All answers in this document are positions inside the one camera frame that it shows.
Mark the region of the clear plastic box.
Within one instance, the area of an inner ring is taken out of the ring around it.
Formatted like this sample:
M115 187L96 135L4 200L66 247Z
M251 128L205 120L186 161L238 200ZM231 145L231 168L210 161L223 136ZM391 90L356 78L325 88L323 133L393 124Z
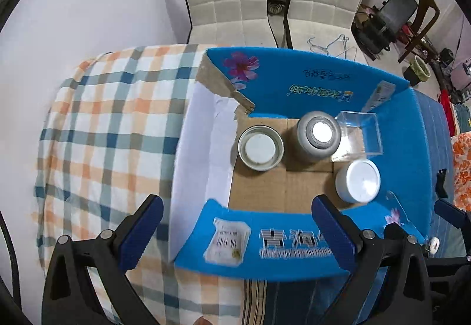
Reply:
M375 113L341 111L336 116L341 139L333 162L350 162L382 155L382 138Z

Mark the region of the grey jar silver lid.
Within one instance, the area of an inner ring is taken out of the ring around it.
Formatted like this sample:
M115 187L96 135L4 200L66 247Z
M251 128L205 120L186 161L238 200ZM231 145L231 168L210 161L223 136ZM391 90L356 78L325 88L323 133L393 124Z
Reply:
M339 148L341 129L335 118L323 111L306 113L291 129L296 156L315 163L331 157Z

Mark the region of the red fabric item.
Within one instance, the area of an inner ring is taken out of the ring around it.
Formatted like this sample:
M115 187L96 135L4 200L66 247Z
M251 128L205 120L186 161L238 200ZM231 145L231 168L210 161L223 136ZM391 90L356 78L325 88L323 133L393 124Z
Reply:
M442 108L445 112L445 119L450 131L450 136L453 137L457 134L458 125L456 123L454 107L450 100L450 95L446 89L441 90L441 93L438 96L438 101L442 105Z

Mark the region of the orange white patterned cloth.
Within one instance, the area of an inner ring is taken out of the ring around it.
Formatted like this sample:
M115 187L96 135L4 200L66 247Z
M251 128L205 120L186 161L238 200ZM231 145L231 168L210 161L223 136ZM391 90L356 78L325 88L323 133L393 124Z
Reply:
M454 205L471 211L471 132L451 139L453 150Z

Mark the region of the blue striped cloth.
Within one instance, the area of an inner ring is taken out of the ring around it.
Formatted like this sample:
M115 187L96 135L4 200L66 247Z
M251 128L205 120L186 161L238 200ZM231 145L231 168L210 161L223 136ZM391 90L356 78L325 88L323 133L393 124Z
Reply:
M380 127L392 139L389 156L399 155L408 163L381 160L387 170L387 190L394 192L408 218L426 238L442 240L436 258L465 255L458 229L434 213L438 200L436 184L454 197L452 145L442 106L410 89L379 108ZM243 286L242 324L319 324L347 281L347 275L298 282L248 280Z

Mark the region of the white round jar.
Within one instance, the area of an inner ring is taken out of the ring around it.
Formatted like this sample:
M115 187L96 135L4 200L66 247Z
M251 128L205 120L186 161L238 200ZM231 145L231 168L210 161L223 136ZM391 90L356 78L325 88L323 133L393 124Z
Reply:
M335 177L338 196L351 204L367 204L374 200L381 187L381 175L369 159L357 159L343 166Z

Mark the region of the black weight bench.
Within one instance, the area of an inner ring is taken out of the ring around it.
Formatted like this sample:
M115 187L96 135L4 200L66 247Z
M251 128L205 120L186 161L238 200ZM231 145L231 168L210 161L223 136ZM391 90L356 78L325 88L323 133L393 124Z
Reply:
M382 51L389 51L389 45L404 35L405 52L403 61L431 30L440 16L435 0L387 0L379 9L359 10L365 19L352 24L354 38L360 49L371 60Z

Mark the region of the round tin white lid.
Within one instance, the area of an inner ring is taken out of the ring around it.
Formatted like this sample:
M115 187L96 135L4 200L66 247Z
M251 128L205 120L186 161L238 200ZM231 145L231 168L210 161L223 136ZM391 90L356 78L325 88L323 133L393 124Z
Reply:
M266 125L248 127L240 135L237 150L241 161L251 170L258 172L274 169L284 156L281 135Z

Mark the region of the white oval device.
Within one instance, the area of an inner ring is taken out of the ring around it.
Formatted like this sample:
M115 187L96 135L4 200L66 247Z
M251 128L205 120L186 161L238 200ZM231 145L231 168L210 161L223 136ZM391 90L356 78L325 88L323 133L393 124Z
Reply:
M425 246L425 251L429 253L430 255L435 255L437 251L439 250L439 247L440 247L439 238L436 236L433 236L428 240Z

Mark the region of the blue cardboard box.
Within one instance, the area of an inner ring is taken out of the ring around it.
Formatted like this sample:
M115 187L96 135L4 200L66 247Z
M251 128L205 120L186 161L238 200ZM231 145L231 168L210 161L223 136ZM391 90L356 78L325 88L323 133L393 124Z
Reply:
M392 222L428 240L387 190L392 139L380 127L379 108L412 89L404 79L370 66L292 49L212 48L204 53L176 150L169 224L169 257L178 268L249 280L310 280L341 273L311 215L324 194L360 229L378 236ZM375 113L383 154L370 158L381 175L367 204L343 201L338 171L350 162L331 157L301 161L291 129L308 112L333 118L341 111ZM253 171L240 159L240 135L255 125L282 137L281 163Z

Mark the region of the plaid checkered cloth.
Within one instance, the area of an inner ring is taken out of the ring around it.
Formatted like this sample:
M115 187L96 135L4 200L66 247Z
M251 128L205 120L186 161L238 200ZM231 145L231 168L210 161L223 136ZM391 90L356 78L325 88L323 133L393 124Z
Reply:
M37 251L47 269L61 235L115 229L150 195L171 200L176 146L204 45L102 53L60 86L42 129L34 195ZM163 220L127 274L161 324L237 324L243 284L176 269Z

